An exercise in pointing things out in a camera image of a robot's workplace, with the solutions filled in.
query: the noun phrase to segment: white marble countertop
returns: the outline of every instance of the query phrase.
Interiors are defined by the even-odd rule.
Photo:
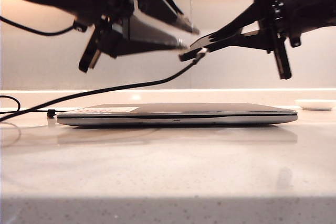
[[[257,127],[1,127],[1,223],[336,223],[336,111]]]

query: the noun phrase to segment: white sticker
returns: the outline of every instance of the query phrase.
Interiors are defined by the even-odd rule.
[[[74,112],[80,112],[80,113],[127,113],[131,112],[133,110],[136,110],[138,107],[109,107],[109,108],[84,108],[79,110],[74,110]]]

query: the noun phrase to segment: white wall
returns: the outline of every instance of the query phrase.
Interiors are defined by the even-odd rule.
[[[253,0],[176,0],[201,29],[211,33],[240,14]],[[72,24],[72,17],[52,7],[21,0],[1,0],[2,15],[27,26],[55,31]],[[192,36],[148,19],[188,44]],[[92,29],[47,38],[1,23],[1,88],[4,89],[95,89],[167,77],[187,63],[176,51],[151,52],[119,57],[102,55],[94,70],[84,74],[78,62]],[[226,48],[203,59],[177,80],[155,89],[220,88],[334,88],[336,87],[336,28],[323,28],[302,36],[302,46],[287,43],[293,77],[279,80],[273,55],[256,49]]]

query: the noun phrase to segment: white dish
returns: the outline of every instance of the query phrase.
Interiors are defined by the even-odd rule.
[[[304,110],[332,110],[336,107],[336,100],[301,99],[295,100],[295,104]]]

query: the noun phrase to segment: laptop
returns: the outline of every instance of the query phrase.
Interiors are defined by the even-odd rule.
[[[295,121],[294,110],[250,103],[103,104],[59,113],[72,126],[277,124]]]

